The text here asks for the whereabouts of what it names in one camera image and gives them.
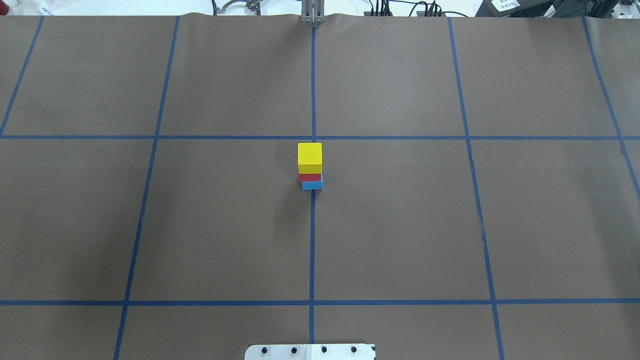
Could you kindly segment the blue wooden block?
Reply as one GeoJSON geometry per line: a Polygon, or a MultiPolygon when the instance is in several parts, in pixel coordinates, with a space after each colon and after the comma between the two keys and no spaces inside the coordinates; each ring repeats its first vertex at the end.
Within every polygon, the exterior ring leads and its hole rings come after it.
{"type": "Polygon", "coordinates": [[[301,182],[301,188],[304,191],[318,191],[323,188],[322,182],[301,182]]]}

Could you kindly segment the red wooden block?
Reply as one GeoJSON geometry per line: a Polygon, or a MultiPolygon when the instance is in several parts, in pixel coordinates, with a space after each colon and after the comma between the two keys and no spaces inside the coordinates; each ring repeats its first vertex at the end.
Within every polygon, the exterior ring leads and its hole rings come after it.
{"type": "Polygon", "coordinates": [[[301,183],[322,182],[323,174],[322,173],[300,173],[298,175],[298,180],[301,183]]]}

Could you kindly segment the yellow wooden block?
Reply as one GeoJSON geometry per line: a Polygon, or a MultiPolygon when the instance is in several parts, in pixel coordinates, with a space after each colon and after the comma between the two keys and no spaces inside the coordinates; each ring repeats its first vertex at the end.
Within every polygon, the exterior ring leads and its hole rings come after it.
{"type": "Polygon", "coordinates": [[[321,174],[323,172],[323,144],[301,142],[297,144],[298,174],[321,174]]]}

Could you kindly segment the aluminium frame post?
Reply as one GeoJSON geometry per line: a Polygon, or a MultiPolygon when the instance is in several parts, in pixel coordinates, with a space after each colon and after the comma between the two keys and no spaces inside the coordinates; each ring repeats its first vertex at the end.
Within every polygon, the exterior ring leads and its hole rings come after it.
{"type": "Polygon", "coordinates": [[[301,0],[301,22],[304,24],[319,25],[324,23],[325,1],[324,0],[301,0]]]}

